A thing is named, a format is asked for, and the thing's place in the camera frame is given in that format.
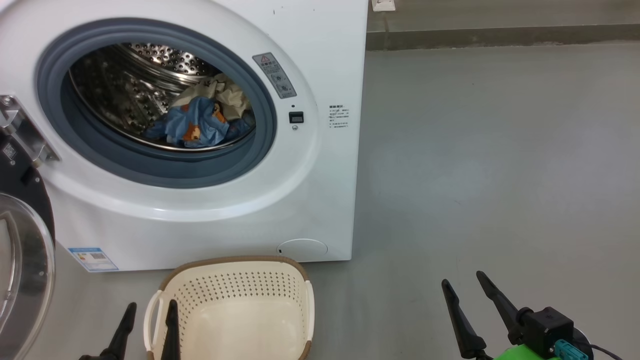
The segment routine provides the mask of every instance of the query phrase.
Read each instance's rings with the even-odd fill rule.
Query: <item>plastic basket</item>
[[[313,287],[289,258],[219,258],[175,269],[147,306],[149,360],[161,358],[171,299],[178,303],[181,360],[302,360],[311,347]]]

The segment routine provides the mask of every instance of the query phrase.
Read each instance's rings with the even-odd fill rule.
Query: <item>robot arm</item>
[[[127,338],[133,330],[136,320],[136,303],[127,306],[120,325],[116,330],[109,347],[104,349],[99,356],[83,355],[79,360],[124,360],[127,350]],[[169,302],[166,321],[166,336],[160,360],[180,360],[180,336],[178,331],[178,303],[175,300]]]
[[[537,312],[528,307],[518,310],[484,272],[478,271],[476,275],[484,294],[498,310],[509,341],[516,345],[496,360],[593,360],[591,345],[573,326],[573,320],[553,307]],[[484,352],[486,343],[469,324],[458,296],[446,279],[442,281],[442,291],[462,358],[491,359]]]

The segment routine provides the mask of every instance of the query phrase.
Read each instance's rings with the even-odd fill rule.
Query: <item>washing machine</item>
[[[366,20],[366,0],[0,1],[1,127],[56,243],[90,272],[349,260]]]

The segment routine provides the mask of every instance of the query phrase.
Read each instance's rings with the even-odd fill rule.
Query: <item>gray floor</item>
[[[640,45],[369,53],[354,258],[305,265],[310,359],[458,359],[444,277],[497,356],[506,330],[476,270],[635,358],[638,58]],[[89,275],[60,249],[58,266],[28,359],[98,353],[137,301],[127,359],[142,360],[142,312],[166,272]]]

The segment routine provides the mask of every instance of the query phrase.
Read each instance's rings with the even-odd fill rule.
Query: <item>teal connector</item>
[[[556,341],[555,353],[556,356],[562,360],[589,360],[589,357],[585,353],[565,340]]]

